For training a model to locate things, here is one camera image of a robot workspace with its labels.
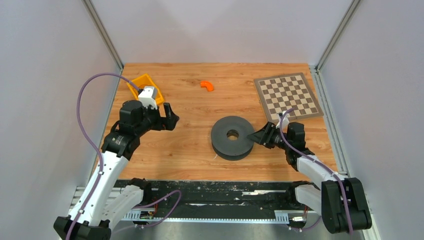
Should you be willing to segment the black cable spool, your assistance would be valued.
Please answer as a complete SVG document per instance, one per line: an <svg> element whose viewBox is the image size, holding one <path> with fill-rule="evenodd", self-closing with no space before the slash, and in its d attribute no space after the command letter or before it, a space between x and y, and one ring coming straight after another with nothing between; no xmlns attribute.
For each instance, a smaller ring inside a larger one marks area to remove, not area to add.
<svg viewBox="0 0 424 240"><path fill-rule="evenodd" d="M248 135L254 133L252 124L240 116L226 116L219 119L211 128L210 140L214 152L228 161L238 161L247 157L254 142Z"/></svg>

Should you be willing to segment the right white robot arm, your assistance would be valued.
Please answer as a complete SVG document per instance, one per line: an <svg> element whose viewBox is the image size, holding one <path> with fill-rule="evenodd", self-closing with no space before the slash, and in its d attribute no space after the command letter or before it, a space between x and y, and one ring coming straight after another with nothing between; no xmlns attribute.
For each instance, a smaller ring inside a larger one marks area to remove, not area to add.
<svg viewBox="0 0 424 240"><path fill-rule="evenodd" d="M344 177L326 166L306 146L304 125L291 122L286 132L272 122L247 138L268 149L284 150L287 163L308 176L294 182L285 195L292 209L305 205L320 215L332 234L351 233L372 227L372 217L361 181Z"/></svg>

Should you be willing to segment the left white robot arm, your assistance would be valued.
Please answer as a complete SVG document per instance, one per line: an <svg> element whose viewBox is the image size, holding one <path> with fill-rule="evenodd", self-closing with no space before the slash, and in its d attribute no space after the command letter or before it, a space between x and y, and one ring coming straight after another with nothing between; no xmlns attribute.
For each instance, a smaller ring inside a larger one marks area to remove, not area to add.
<svg viewBox="0 0 424 240"><path fill-rule="evenodd" d="M123 192L107 203L121 172L148 131L172 131L179 121L170 105L160 110L138 100L123 103L119 120L112 126L98 150L99 162L80 199L68 216L59 216L53 228L63 240L108 240L118 222L136 205L147 207L153 201L152 185L133 178Z"/></svg>

